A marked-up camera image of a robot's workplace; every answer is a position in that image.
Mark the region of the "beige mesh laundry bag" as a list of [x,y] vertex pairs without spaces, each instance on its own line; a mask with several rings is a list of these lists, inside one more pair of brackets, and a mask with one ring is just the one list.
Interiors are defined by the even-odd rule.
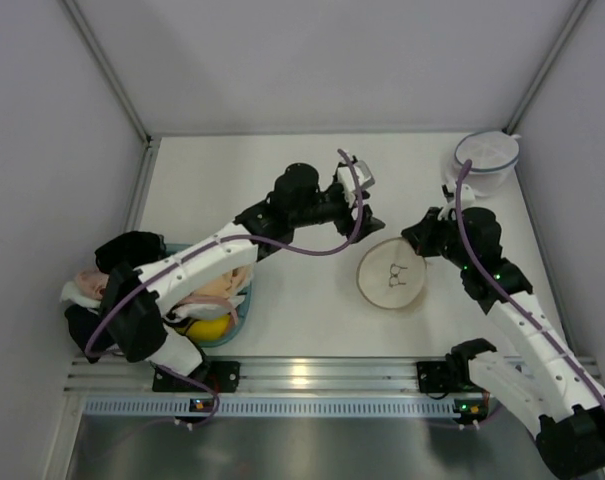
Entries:
[[413,303],[426,283],[427,265],[402,237],[370,248],[360,260],[356,285],[363,298],[383,310],[399,310]]

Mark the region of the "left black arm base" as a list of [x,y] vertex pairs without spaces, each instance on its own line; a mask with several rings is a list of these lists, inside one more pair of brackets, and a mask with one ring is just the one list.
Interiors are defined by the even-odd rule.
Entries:
[[[234,393],[239,385],[240,369],[241,364],[237,361],[207,360],[192,378],[216,393]],[[151,389],[159,393],[203,392],[201,387],[179,379],[157,366],[154,367]]]

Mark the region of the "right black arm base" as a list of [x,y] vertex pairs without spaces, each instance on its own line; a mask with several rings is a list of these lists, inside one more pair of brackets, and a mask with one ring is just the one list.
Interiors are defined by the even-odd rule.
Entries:
[[479,393],[480,387],[471,382],[468,368],[447,356],[444,360],[416,363],[418,389],[427,395]]

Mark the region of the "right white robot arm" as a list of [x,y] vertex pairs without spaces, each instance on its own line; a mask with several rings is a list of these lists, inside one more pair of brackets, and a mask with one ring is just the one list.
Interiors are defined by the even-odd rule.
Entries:
[[492,394],[534,440],[558,479],[605,468],[605,388],[582,366],[546,319],[532,284],[508,260],[495,214],[479,207],[454,213],[430,208],[401,236],[423,258],[455,265],[467,295],[514,346],[529,375],[517,371],[491,342],[451,348],[446,379],[453,387]]

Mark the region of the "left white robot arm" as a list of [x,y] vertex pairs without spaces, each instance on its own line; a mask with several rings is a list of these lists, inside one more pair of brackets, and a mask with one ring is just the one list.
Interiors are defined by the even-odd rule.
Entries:
[[188,294],[235,268],[258,263],[280,250],[323,257],[293,243],[297,230],[332,224],[345,239],[330,249],[337,254],[384,222],[366,205],[375,180],[365,162],[343,157],[326,189],[317,170],[305,163],[289,165],[266,198],[247,208],[206,240],[167,258],[137,267],[123,262],[109,275],[99,314],[101,322],[85,347],[89,358],[100,357],[94,345],[108,333],[130,363],[149,362],[188,383],[202,380],[209,362],[201,348],[177,333],[166,315]]

